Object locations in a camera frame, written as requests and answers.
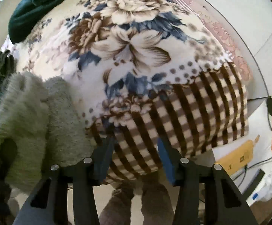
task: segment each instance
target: black cable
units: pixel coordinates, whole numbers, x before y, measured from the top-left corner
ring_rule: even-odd
[[[244,182],[244,179],[246,178],[246,172],[247,172],[247,170],[248,170],[248,165],[246,164],[244,166],[244,176],[243,176],[242,181],[240,182],[240,184],[237,186],[237,188],[239,188],[242,185],[242,183]]]
[[[267,110],[267,122],[268,122],[269,128],[272,132],[272,126],[270,125],[268,110]]]
[[[267,161],[269,161],[269,160],[271,160],[271,159],[272,159],[272,157],[270,157],[270,158],[268,158],[268,159],[266,159],[266,160],[263,160],[263,161],[261,161],[261,162],[257,162],[257,163],[255,163],[254,165],[248,167],[247,170],[249,170],[249,169],[251,169],[251,168],[253,168],[253,167],[255,167],[255,166],[259,165],[259,164],[262,164],[263,162],[267,162]],[[235,178],[233,179],[233,181],[235,181],[236,179],[238,179],[243,173],[244,173],[244,171],[242,171],[237,177],[235,177]]]

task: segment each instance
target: blue leaf print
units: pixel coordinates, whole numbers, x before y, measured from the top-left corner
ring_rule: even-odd
[[[176,3],[175,1],[173,1],[173,0],[167,0],[168,2],[172,2],[172,3]]]
[[[176,37],[178,40],[185,42],[187,40],[187,35],[178,27],[173,26],[171,35]]]
[[[129,93],[133,95],[146,95],[148,93],[147,76],[137,78],[133,74],[128,73],[125,77],[125,86]]]
[[[94,62],[95,65],[97,65],[100,60],[101,60],[101,58],[97,55],[94,55],[91,51],[86,52],[85,54],[80,56],[80,60],[78,62],[78,69],[82,70],[85,67],[87,67],[88,64],[90,64],[92,62]]]
[[[169,31],[163,31],[163,33],[161,35],[161,39],[164,40],[164,39],[168,38],[170,35],[171,34]]]
[[[120,127],[115,127],[114,123],[110,123],[109,118],[101,118],[101,121],[104,126],[104,132],[102,134],[106,134],[108,132],[113,132],[113,133],[120,133]]]
[[[51,19],[47,19],[47,20],[43,20],[41,21],[41,28],[43,29],[44,27],[47,27],[48,24],[52,21],[52,18]]]
[[[167,19],[173,25],[183,25],[181,19],[175,16],[172,12],[160,13],[159,16]]]
[[[85,2],[84,7],[87,7],[88,5],[90,5],[90,3],[90,0],[88,0],[87,2]]]
[[[78,59],[79,57],[80,57],[79,53],[78,52],[74,52],[74,53],[72,53],[69,56],[68,61],[72,61],[72,60]]]
[[[148,97],[150,99],[155,99],[157,96],[158,96],[158,94],[154,90],[149,91]]]
[[[101,11],[101,10],[103,10],[106,6],[107,6],[106,3],[99,4],[99,5],[94,9],[94,11],[95,11],[95,12]]]
[[[159,97],[160,97],[161,101],[168,101],[169,100],[167,94],[164,93],[164,92],[162,92],[161,94],[159,94]]]
[[[167,19],[157,16],[153,20],[147,21],[147,28],[158,32],[170,32],[172,30],[172,25]]]
[[[167,84],[156,85],[155,88],[158,91],[161,91],[161,90],[169,91],[169,90],[171,90],[171,86],[167,85]]]
[[[76,29],[76,27],[78,27],[78,25],[73,26],[73,27],[69,30],[68,34],[72,34],[72,32]]]
[[[116,83],[114,83],[111,86],[106,84],[105,94],[106,94],[107,98],[111,99],[112,97],[120,96],[120,90],[123,88],[124,85],[125,84],[123,82],[123,79],[120,79],[119,81],[117,81]]]
[[[138,23],[138,22],[133,21],[131,23],[131,27],[135,27],[138,32],[141,32],[142,30],[148,29],[147,23],[148,23],[148,21],[144,21],[142,23]]]
[[[159,82],[160,80],[162,80],[164,78],[164,73],[156,73],[153,77],[152,77],[152,82]]]
[[[119,26],[119,28],[126,30],[126,31],[131,27],[130,24],[122,24],[122,25],[118,25],[118,26]]]
[[[88,18],[90,18],[91,17],[91,15],[90,15],[90,13],[89,12],[84,12],[83,13],[83,19],[88,19]]]

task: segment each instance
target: pink fabric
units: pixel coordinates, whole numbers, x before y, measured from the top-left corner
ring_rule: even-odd
[[[181,7],[192,10],[200,17],[206,28],[217,38],[223,48],[229,53],[230,58],[236,64],[244,84],[247,86],[252,80],[252,72],[243,58],[239,48],[233,41],[231,35],[224,29],[224,26],[219,23],[210,12],[201,4],[194,0],[173,0]]]

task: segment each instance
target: metal screw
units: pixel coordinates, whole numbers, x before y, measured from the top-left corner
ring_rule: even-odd
[[[88,164],[88,163],[91,163],[92,162],[92,158],[91,157],[86,157],[85,159],[84,159],[84,163],[85,164]]]
[[[59,169],[59,166],[58,166],[57,164],[55,164],[55,165],[52,165],[52,166],[50,167],[50,169],[51,169],[52,171],[56,171],[56,170]]]
[[[222,169],[221,165],[219,164],[215,164],[213,167],[215,170],[218,170],[218,171]]]
[[[187,164],[188,162],[189,162],[189,159],[188,158],[181,158],[181,160],[180,160],[182,163],[184,163],[184,164]]]

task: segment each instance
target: flower print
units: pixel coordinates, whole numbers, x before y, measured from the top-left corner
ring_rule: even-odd
[[[66,40],[57,45],[52,42],[51,47],[43,50],[44,55],[48,56],[46,63],[51,63],[55,71],[62,70],[68,60],[68,50],[68,42]]]
[[[165,0],[109,0],[101,12],[103,16],[111,16],[113,23],[121,25],[153,20],[159,13],[170,10]]]
[[[40,42],[42,39],[42,31],[38,30],[32,33],[30,36],[27,37],[27,43],[28,43],[28,53],[30,54],[33,50],[34,44],[37,42]]]
[[[106,40],[93,44],[91,52],[103,60],[112,60],[115,66],[132,63],[134,73],[150,71],[150,67],[159,67],[171,60],[167,51],[157,47],[160,40],[161,33],[155,30],[138,33],[135,28],[125,31],[115,26]],[[104,76],[105,81],[108,81],[110,72]]]
[[[81,20],[80,14],[72,16],[71,18],[66,18],[66,23],[64,24],[64,26],[70,28],[72,25],[74,25],[73,28],[75,28],[75,26],[79,23],[80,20]]]
[[[35,66],[35,61],[31,61],[31,60],[29,59],[28,65],[25,66],[25,67],[22,69],[22,71],[29,71],[29,72],[32,72],[33,69],[34,69],[34,66]]]
[[[242,79],[244,81],[249,81],[252,78],[251,70],[244,58],[238,56],[233,61],[240,68],[240,74]]]
[[[226,40],[229,37],[228,32],[224,28],[222,28],[219,23],[214,23],[213,24],[213,29],[217,32],[218,36],[222,40]]]
[[[80,0],[77,5],[84,5],[84,7],[88,9],[96,8],[100,4],[104,4],[107,0],[87,0],[82,1]]]
[[[136,104],[133,104],[131,106],[131,112],[140,112],[141,111],[141,108],[140,106],[136,105]]]
[[[44,21],[41,21],[41,28],[43,29],[44,27],[47,27],[48,24],[52,21],[52,19],[47,19]]]
[[[84,16],[79,24],[72,30],[69,38],[70,53],[84,54],[93,42],[105,40],[109,36],[112,22],[110,17],[101,17],[100,13],[93,16]]]

